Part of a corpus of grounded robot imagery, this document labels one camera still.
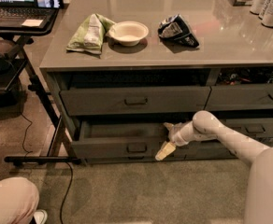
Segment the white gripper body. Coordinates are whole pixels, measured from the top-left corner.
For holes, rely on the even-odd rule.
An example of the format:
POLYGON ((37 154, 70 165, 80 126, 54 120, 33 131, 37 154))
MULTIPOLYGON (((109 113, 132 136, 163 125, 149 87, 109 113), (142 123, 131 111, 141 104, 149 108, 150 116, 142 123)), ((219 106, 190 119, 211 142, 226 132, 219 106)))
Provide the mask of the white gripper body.
POLYGON ((169 140, 177 147, 188 145, 194 140, 194 126, 193 123, 178 123, 169 129, 169 140))

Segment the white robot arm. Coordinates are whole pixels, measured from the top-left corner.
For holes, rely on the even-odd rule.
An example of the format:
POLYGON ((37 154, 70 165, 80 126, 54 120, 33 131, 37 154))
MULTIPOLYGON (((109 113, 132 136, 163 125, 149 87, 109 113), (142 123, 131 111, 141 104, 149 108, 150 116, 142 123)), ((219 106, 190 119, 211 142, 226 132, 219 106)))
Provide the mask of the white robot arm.
POLYGON ((273 224, 273 147, 222 124, 213 114, 201 110, 189 122, 167 123, 168 139, 155 159, 163 160, 192 141, 216 139, 250 167, 244 224, 273 224))

